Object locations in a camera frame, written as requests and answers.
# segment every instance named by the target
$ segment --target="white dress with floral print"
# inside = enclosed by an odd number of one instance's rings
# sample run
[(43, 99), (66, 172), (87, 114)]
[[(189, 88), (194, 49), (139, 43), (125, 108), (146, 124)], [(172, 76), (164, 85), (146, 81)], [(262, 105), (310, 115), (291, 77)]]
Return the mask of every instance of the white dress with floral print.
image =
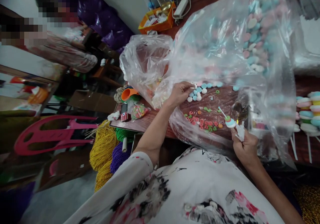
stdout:
[(283, 224), (227, 157), (187, 149), (154, 171), (144, 152), (130, 156), (65, 224)]

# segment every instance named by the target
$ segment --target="plastic chair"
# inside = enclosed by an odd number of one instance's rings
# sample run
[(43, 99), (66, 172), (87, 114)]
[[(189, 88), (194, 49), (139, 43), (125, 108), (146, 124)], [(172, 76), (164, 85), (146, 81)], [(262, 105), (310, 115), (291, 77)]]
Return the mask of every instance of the plastic chair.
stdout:
[[(62, 130), (45, 130), (41, 131), (40, 127), (50, 121), (58, 120), (58, 119), (70, 119), (69, 126), (67, 129)], [(96, 120), (96, 117), (82, 117), (82, 116), (64, 116), (64, 115), (57, 115), (42, 119), (37, 121), (36, 123), (29, 126), (25, 129), (14, 144), (14, 151), (20, 156), (30, 156), (30, 155), (37, 155), (44, 152), (59, 150), (63, 148), (70, 148), (76, 146), (83, 146), (86, 143), (92, 143), (92, 140), (71, 140), (73, 132), (77, 129), (95, 129), (98, 127), (97, 124), (79, 124), (76, 120)], [(30, 140), (24, 141), (25, 138), (29, 134), (33, 134)], [(28, 146), (32, 143), (39, 143), (39, 142), (52, 142), (52, 141), (59, 141), (55, 147), (48, 148), (44, 150), (29, 150)]]

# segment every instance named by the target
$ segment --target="wooden table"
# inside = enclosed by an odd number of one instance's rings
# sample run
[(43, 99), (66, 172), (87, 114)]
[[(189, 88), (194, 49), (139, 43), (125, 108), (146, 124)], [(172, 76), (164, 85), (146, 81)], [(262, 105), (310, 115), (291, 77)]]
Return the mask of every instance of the wooden table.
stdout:
[[(218, 0), (192, 0), (192, 7), (190, 12), (187, 16), (180, 22), (179, 26), (173, 26), (171, 29), (163, 31), (161, 34), (170, 35), (172, 38), (175, 37), (177, 31), (183, 26), (186, 22), (188, 17), (195, 11), (216, 2)], [(320, 79), (312, 76), (296, 76), (296, 89), (297, 89), (297, 96), (306, 96), (311, 91), (319, 91), (320, 90)], [(146, 104), (146, 106), (150, 105), (143, 99), (142, 102)], [(120, 110), (121, 105), (119, 104), (116, 107), (116, 111)], [(111, 126), (129, 129), (137, 132), (145, 132), (147, 127), (150, 125), (154, 117), (158, 112), (156, 110), (151, 110), (150, 113), (145, 115), (142, 119), (136, 120), (135, 122), (120, 122), (112, 121)], [(168, 138), (176, 138), (175, 134), (173, 133), (170, 125), (168, 125), (166, 137)], [(307, 136), (303, 132), (299, 132), (295, 134), (296, 139), (296, 151), (298, 156), (297, 163), (305, 164), (305, 165), (312, 165), (320, 167), (320, 143), (315, 139), (310, 139), (311, 142), (311, 150), (312, 150), (312, 160), (313, 163), (309, 163), (309, 154), (308, 154), (308, 146), (307, 146)], [(294, 160), (294, 154), (291, 145), (288, 145), (289, 154), (292, 156)]]

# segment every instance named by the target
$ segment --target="orange box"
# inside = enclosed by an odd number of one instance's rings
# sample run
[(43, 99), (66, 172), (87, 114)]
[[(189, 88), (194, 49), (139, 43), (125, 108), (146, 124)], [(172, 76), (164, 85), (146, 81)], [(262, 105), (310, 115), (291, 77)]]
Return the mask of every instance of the orange box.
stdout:
[(139, 25), (139, 28), (138, 28), (140, 30), (141, 34), (147, 34), (147, 31), (149, 31), (149, 30), (156, 30), (159, 32), (159, 31), (171, 29), (173, 22), (174, 22), (174, 18), (172, 17), (172, 12), (173, 12), (174, 8), (176, 8), (176, 5), (174, 2), (172, 2), (172, 5), (171, 5), (171, 8), (170, 8), (170, 11), (169, 11), (169, 14), (168, 14), (166, 21), (164, 21), (162, 23), (150, 25), (147, 27), (143, 27), (145, 25), (145, 23), (147, 22), (147, 20), (149, 19), (149, 16), (153, 15), (153, 14), (156, 15), (157, 11), (161, 10), (161, 8), (157, 8), (157, 9), (154, 9), (154, 10), (146, 13), (146, 15), (143, 17), (143, 19)]

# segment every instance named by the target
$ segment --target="red mobile phone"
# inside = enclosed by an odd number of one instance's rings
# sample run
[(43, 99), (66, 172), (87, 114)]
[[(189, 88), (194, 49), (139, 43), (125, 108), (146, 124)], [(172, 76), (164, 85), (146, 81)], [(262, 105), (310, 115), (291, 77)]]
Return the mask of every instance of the red mobile phone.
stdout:
[(121, 105), (121, 122), (126, 122), (130, 119), (130, 115), (128, 114), (128, 104), (122, 103)]

